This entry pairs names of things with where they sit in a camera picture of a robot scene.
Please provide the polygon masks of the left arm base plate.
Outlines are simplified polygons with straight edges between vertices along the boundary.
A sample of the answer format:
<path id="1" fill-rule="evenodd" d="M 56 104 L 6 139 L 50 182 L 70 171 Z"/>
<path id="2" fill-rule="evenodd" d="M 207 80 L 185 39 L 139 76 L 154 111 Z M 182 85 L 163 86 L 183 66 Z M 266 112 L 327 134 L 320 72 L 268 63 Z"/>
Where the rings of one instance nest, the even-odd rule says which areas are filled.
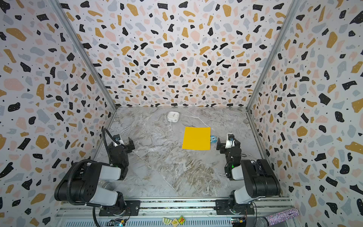
<path id="1" fill-rule="evenodd" d="M 121 216 L 138 216 L 140 210 L 140 200 L 126 200 L 121 203 L 121 206 L 117 204 L 114 206 L 102 207 L 99 216 L 100 217 L 121 217 Z"/>

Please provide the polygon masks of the yellow square paper sheet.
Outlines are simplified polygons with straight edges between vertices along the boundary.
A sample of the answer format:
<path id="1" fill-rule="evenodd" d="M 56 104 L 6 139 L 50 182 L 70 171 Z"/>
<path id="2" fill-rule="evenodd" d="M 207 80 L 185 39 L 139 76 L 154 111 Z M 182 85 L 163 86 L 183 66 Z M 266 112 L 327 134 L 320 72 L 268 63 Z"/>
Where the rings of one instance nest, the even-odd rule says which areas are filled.
<path id="1" fill-rule="evenodd" d="M 211 128 L 186 127 L 182 149 L 187 150 L 210 150 Z"/>

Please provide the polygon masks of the colourful stickers on rail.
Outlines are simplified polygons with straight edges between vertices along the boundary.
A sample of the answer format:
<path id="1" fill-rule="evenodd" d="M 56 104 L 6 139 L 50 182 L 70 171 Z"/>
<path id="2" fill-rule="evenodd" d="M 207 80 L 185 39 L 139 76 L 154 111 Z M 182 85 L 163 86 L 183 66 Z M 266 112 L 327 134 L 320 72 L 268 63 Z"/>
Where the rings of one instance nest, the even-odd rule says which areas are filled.
<path id="1" fill-rule="evenodd" d="M 186 219 L 183 216 L 180 216 L 179 218 L 162 218 L 162 222 L 165 225 L 171 225 L 172 227 L 178 227 L 185 223 Z"/>

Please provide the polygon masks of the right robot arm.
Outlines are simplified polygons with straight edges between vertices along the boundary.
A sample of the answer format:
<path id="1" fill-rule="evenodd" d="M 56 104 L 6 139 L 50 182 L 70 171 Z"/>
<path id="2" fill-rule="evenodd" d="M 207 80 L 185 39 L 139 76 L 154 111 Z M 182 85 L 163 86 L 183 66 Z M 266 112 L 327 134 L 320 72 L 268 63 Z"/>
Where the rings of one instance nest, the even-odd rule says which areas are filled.
<path id="1" fill-rule="evenodd" d="M 216 149 L 225 155 L 226 177 L 231 181 L 242 181 L 244 186 L 233 190 L 228 200 L 218 200 L 218 213 L 248 213 L 248 205 L 260 198 L 280 195 L 281 186 L 271 166 L 265 159 L 243 159 L 241 143 L 233 134 L 227 136 L 225 143 L 217 141 Z"/>

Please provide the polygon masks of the aluminium rail frame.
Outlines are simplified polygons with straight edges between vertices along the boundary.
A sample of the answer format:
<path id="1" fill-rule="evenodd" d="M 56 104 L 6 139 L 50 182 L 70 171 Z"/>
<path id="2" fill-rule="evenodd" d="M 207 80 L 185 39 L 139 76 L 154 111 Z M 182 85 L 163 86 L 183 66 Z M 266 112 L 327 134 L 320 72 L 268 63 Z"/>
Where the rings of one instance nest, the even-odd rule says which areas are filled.
<path id="1" fill-rule="evenodd" d="M 216 200 L 221 197 L 166 197 L 166 198 L 128 198 L 140 200 L 138 216 L 100 217 L 96 209 L 96 220 L 101 227 L 172 227 L 165 225 L 162 218 L 179 218 L 186 221 L 179 227 L 254 227 L 256 218 L 269 216 L 291 209 L 293 206 L 286 197 L 261 198 L 250 203 L 254 215 L 217 215 L 214 210 Z"/>

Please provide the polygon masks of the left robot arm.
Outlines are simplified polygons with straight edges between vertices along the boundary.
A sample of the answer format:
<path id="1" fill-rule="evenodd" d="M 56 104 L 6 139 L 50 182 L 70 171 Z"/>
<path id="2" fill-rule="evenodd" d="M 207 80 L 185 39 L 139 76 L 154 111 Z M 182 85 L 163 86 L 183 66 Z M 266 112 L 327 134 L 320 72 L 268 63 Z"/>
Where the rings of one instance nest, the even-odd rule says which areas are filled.
<path id="1" fill-rule="evenodd" d="M 115 135 L 106 149 L 110 163 L 90 159 L 75 162 L 56 187 L 54 198 L 75 206 L 99 207 L 108 215 L 119 216 L 129 211 L 123 194 L 100 182 L 124 180 L 130 164 L 128 154 L 134 149 L 131 138 L 123 144 L 120 135 Z"/>

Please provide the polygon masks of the glitter microphone right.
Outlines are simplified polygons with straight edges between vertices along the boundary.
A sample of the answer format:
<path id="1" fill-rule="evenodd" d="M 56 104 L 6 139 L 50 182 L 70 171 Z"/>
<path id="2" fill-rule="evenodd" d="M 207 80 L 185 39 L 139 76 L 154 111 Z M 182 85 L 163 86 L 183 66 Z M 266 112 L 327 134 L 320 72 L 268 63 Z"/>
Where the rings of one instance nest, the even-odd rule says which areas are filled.
<path id="1" fill-rule="evenodd" d="M 281 211 L 269 216 L 258 217 L 256 219 L 255 227 L 271 227 L 286 220 L 295 218 L 299 215 L 300 215 L 299 210 L 293 207 L 291 209 Z"/>

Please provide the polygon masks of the blue owl toy block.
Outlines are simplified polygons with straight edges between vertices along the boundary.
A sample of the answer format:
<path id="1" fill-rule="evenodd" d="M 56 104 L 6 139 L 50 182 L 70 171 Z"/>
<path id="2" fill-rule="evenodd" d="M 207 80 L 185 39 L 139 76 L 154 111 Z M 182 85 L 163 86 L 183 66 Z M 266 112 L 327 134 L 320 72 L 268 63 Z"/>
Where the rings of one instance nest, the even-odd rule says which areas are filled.
<path id="1" fill-rule="evenodd" d="M 218 141 L 218 137 L 217 136 L 214 136 L 214 135 L 211 135 L 210 142 L 211 143 L 217 143 L 217 141 Z"/>

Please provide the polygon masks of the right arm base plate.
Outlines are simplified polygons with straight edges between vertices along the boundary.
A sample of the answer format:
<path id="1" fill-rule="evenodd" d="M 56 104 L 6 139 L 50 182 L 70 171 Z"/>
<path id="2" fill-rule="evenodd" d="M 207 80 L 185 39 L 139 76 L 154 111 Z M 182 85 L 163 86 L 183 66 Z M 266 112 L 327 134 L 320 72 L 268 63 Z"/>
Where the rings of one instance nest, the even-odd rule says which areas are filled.
<path id="1" fill-rule="evenodd" d="M 237 204 L 229 200 L 216 200 L 214 210 L 217 215 L 254 215 L 255 209 L 250 204 Z"/>

